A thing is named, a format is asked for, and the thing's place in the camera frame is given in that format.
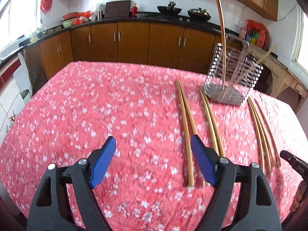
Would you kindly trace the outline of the person hand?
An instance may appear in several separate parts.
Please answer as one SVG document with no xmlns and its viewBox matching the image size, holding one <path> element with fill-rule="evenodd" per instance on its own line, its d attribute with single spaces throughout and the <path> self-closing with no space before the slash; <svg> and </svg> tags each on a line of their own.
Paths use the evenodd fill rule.
<svg viewBox="0 0 308 231">
<path fill-rule="evenodd" d="M 300 184 L 298 185 L 298 189 L 296 190 L 296 194 L 290 206 L 290 212 L 295 212 L 297 209 L 305 207 L 307 205 L 307 198 L 301 201 L 303 197 L 303 194 L 301 193 L 301 188 L 303 183 L 305 183 L 305 181 L 301 181 Z"/>
</svg>

